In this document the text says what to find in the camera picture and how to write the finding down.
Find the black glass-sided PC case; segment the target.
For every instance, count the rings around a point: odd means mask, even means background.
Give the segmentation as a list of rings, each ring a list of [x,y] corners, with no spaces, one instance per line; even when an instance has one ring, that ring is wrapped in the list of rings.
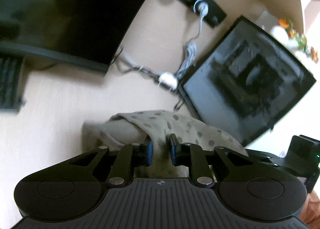
[[[179,91],[196,118],[247,146],[273,129],[315,82],[291,51],[240,16],[189,69]]]

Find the black keyboard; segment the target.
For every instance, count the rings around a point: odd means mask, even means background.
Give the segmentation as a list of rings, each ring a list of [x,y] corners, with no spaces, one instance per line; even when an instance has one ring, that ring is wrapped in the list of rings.
[[[24,58],[1,52],[0,102],[1,112],[17,113],[23,104],[21,96]]]

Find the orange flower decoration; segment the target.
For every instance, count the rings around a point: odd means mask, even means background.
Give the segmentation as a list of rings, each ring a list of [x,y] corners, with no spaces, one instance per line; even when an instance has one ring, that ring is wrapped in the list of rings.
[[[296,30],[295,24],[291,18],[285,17],[278,19],[278,25],[285,29],[289,39],[293,39],[297,42],[298,51],[303,52],[316,64],[319,62],[318,49],[311,45],[304,33],[299,33]]]

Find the brown corduroy garment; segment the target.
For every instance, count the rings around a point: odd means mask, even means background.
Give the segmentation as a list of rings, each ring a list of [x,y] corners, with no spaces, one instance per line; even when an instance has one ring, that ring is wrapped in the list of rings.
[[[170,134],[175,134],[179,143],[196,144],[203,150],[212,151],[221,146],[247,155],[244,147],[227,132],[195,118],[164,110],[118,113],[106,122],[86,121],[81,129],[81,144],[84,152],[100,146],[118,151],[125,145],[143,144],[149,137],[153,146],[152,164],[136,168],[135,175],[140,178],[185,178],[187,167],[171,164],[167,149]]]

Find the black computer monitor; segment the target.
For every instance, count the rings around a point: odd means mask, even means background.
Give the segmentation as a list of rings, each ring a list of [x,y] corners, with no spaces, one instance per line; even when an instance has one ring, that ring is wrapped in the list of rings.
[[[145,0],[1,0],[1,51],[106,73]]]

